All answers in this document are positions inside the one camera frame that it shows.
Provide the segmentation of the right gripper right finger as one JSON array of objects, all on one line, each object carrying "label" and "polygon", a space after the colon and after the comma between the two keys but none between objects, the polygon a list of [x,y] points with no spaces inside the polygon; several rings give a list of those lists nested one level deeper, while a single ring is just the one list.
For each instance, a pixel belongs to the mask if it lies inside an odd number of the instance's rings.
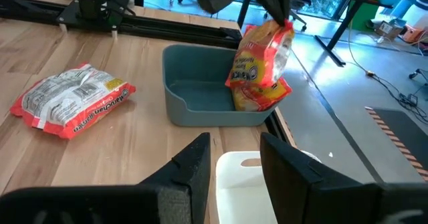
[{"label": "right gripper right finger", "polygon": [[260,156],[278,223],[427,224],[426,184],[363,184],[266,132]]}]

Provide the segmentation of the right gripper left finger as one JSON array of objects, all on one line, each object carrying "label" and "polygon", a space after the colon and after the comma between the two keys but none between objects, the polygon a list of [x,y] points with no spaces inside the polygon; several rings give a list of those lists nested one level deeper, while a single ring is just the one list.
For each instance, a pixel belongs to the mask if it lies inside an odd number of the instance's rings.
[{"label": "right gripper left finger", "polygon": [[1,197],[2,223],[203,223],[211,173],[204,132],[136,185],[34,187]]}]

